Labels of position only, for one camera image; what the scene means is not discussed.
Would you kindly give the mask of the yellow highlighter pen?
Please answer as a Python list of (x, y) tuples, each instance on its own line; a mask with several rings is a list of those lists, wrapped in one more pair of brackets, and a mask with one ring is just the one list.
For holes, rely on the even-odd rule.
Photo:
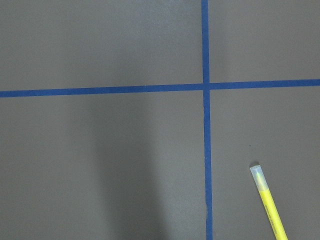
[(259, 164), (251, 166), (250, 172), (256, 184), (266, 215), (276, 240), (287, 240), (287, 234), (267, 184), (263, 170)]

